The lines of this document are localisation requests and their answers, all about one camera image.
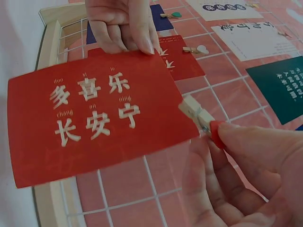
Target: red card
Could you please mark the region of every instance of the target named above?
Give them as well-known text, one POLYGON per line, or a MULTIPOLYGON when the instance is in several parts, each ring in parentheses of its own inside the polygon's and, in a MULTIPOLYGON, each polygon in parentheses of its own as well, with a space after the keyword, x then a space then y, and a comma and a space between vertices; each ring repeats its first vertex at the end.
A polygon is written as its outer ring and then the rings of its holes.
POLYGON ((72 61, 9 80, 18 188, 150 154, 198 136, 159 55, 72 61))
MULTIPOLYGON (((186 46, 182 36, 174 35, 159 38, 161 53, 166 67, 169 69, 174 81, 193 77, 205 76, 205 72, 189 52, 184 52, 186 46)), ((88 51, 88 57, 103 55, 101 48, 88 51)))

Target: wooden clothespin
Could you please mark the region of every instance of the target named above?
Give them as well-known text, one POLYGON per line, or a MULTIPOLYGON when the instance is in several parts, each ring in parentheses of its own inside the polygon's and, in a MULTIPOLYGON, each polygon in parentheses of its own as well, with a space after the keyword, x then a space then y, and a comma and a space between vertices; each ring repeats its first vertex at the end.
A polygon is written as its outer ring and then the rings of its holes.
POLYGON ((245 3, 245 5, 252 8, 259 8, 259 6, 256 3, 245 3))
POLYGON ((171 19, 176 19, 178 17, 182 17, 182 15, 179 12, 173 12, 172 14, 161 13, 160 16, 161 17, 168 17, 168 18, 171 18, 171 19))
POLYGON ((279 32, 278 31, 278 34, 279 35, 282 35, 282 36, 284 36, 284 37, 289 37, 289 38, 292 38, 289 34, 287 34, 286 32, 279 32))
POLYGON ((161 17, 167 17, 167 18, 175 18, 173 15, 166 14, 166 13, 161 13, 160 16, 161 17))
POLYGON ((218 148, 223 149, 225 147, 218 134, 219 125, 223 122, 216 121, 192 96, 186 96, 183 102, 179 104, 179 109, 191 118, 197 127, 213 140, 218 148))
POLYGON ((197 48, 195 48, 195 47, 187 47, 187 46, 183 47, 183 51, 184 52, 191 52, 191 53, 201 53, 199 50, 197 50, 197 48))

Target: pink tiled surface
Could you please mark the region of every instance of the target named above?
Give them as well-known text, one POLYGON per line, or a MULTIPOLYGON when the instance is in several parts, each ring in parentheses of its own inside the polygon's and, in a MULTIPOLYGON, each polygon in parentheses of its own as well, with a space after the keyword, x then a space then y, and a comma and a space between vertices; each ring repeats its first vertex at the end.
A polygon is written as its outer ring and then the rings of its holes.
MULTIPOLYGON (((291 0, 259 0, 264 18, 206 22, 186 0, 150 0, 161 4, 166 13, 180 12, 183 17, 172 20, 174 30, 158 32, 159 36, 182 35, 188 46, 205 45, 207 55, 194 55, 206 72, 198 77, 176 82, 182 94, 191 94, 217 120, 234 124, 294 130, 303 123, 299 117, 281 125, 245 69, 291 58, 280 55, 241 62, 212 31, 212 26, 227 23, 269 21, 303 54, 303 24, 288 15, 287 9, 303 16, 303 8, 291 0)), ((68 61, 87 57, 87 51, 97 44, 81 47, 78 40, 68 49, 68 61)), ((189 142, 175 145, 146 157, 111 166, 100 171, 76 176, 82 214, 68 214, 71 227, 189 227, 181 193, 182 171, 189 142)), ((228 156, 246 187, 256 191, 228 156)))

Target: navy blue card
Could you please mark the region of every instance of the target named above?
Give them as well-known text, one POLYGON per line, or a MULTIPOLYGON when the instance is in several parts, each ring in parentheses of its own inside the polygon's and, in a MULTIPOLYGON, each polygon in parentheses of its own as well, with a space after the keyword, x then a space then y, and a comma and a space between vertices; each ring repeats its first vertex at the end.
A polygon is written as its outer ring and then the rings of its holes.
MULTIPOLYGON (((170 30, 174 29, 174 26, 171 24, 169 19, 167 17, 162 18, 160 16, 161 13, 164 13, 161 5, 152 5, 151 6, 151 11, 152 11, 152 18, 153 22, 155 24, 156 30, 158 31, 163 31, 163 30, 170 30)), ((87 35, 86 35, 86 44, 94 44, 96 43, 96 39, 94 37, 93 32, 91 31, 91 27, 89 22, 87 23, 87 35)))
POLYGON ((296 129, 296 131, 303 131, 303 125, 296 129))
POLYGON ((160 16, 161 13, 164 13, 161 5, 159 4, 152 5, 151 11, 152 11, 151 14, 152 14, 153 22, 155 24, 157 32, 174 29, 174 26, 171 24, 171 22, 167 17, 162 18, 160 16))
POLYGON ((94 34, 91 30, 89 22, 87 22, 87 34, 86 34, 86 44, 94 44, 96 43, 96 39, 94 37, 94 34))

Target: pink tile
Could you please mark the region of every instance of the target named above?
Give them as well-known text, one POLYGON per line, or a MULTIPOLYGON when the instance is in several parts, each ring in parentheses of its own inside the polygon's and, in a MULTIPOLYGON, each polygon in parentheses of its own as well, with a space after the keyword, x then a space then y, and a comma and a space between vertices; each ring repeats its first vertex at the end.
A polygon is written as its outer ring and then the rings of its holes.
POLYGON ((208 86, 207 82, 205 81, 205 76, 178 80, 175 81, 175 84, 181 94, 195 91, 197 89, 201 89, 208 86))
POLYGON ((189 141, 146 156, 157 193, 181 187, 189 141))
POLYGON ((236 69, 224 54, 198 60, 198 63, 206 73, 206 78, 211 85, 239 77, 236 69))
POLYGON ((252 80, 252 78, 251 77, 247 77, 247 78, 245 78, 245 80, 248 83, 248 85, 250 86, 250 88, 253 91, 253 93, 256 95, 256 97, 259 100, 261 106, 268 105, 267 100, 265 99, 264 95, 262 94, 262 92, 260 91, 260 89, 258 88, 258 86, 255 84, 255 82, 252 80))
POLYGON ((194 15, 194 17, 201 17, 200 14, 199 14, 197 11, 195 11, 195 9, 192 8, 191 6, 187 6, 187 10, 188 10, 189 12, 191 12, 191 13, 194 15))
POLYGON ((258 8, 255 8, 255 10, 257 12, 267 12, 267 10, 265 8, 263 8, 262 6, 260 6, 259 4, 258 4, 258 8))
POLYGON ((259 108, 257 101, 241 79, 214 87, 214 91, 230 119, 259 108))
POLYGON ((97 172, 76 176, 83 212, 104 208, 97 172))
POLYGON ((110 211, 114 227, 160 227, 163 226, 156 200, 110 211))
POLYGON ((173 7, 179 7, 179 6, 183 6, 182 3, 180 1, 171 1, 171 0, 161 0, 159 1, 162 9, 169 9, 169 8, 173 8, 173 7))
POLYGON ((262 61, 260 59, 240 61, 233 53, 228 53, 227 55, 230 57, 231 61, 235 64, 242 76, 247 75, 246 69, 262 65, 262 61))
POLYGON ((213 29, 211 28, 213 26, 222 26, 228 24, 227 20, 205 21, 202 17, 199 17, 198 21, 206 28, 208 32, 213 32, 213 29))
POLYGON ((183 37, 206 33, 206 31, 202 28, 196 19, 176 21, 173 23, 173 26, 176 29, 177 33, 183 37))
POLYGON ((263 110, 259 110, 257 112, 241 117, 237 120, 232 121, 232 123, 241 126, 259 126, 263 128, 272 128, 263 110))
POLYGON ((67 61, 76 61, 82 59, 82 48, 78 47, 67 52, 67 61))
POLYGON ((263 13, 262 16, 266 22, 270 22, 273 25, 280 25, 282 24, 272 13, 263 13))
POLYGON ((197 102, 201 104, 202 108, 206 109, 216 120, 227 120, 211 89, 193 93, 191 96, 195 98, 197 102))
MULTIPOLYGON (((293 9, 297 14, 303 15, 303 11, 293 9)), ((300 38, 303 38, 303 25, 292 16, 288 15, 286 8, 274 8, 273 13, 279 17, 300 38)))
POLYGON ((105 211, 84 215, 87 227, 110 227, 105 211))
POLYGON ((81 46, 82 46, 82 40, 80 38, 77 41, 75 41, 73 44, 71 44, 68 49, 70 50, 81 46))
POLYGON ((300 40, 292 41, 292 44, 297 48, 297 50, 303 50, 303 42, 300 40))
POLYGON ((109 206, 153 196, 142 158, 104 168, 101 176, 109 206))
POLYGON ((207 55, 212 55, 216 53, 221 53, 222 51, 218 47, 218 45, 213 41, 210 35, 201 35, 192 38, 188 38, 184 40, 186 45, 189 47, 198 47, 199 45, 204 45, 206 49, 209 51, 209 54, 196 54, 194 53, 193 56, 195 58, 204 57, 207 55))
POLYGON ((182 20, 182 19, 193 18, 193 15, 185 7, 177 8, 177 9, 168 9, 164 11, 164 13, 166 14, 172 14, 173 12, 179 12, 182 15, 182 17, 176 19, 169 19, 171 22, 182 20))
POLYGON ((182 192, 159 198, 168 227, 191 227, 183 204, 182 192))
POLYGON ((250 23, 270 22, 272 25, 282 24, 272 13, 261 13, 263 18, 249 18, 250 23))
POLYGON ((277 55, 277 56, 262 58, 262 61, 263 61, 264 64, 269 64, 269 63, 273 63, 273 62, 276 62, 276 61, 290 59, 291 57, 292 56, 289 55, 289 54, 282 54, 282 55, 277 55))
POLYGON ((272 123, 276 129, 285 129, 285 130, 295 130, 299 126, 303 124, 303 117, 297 117, 296 119, 292 120, 291 122, 281 125, 279 119, 277 118, 273 109, 269 106, 265 108, 266 113, 269 115, 272 123))

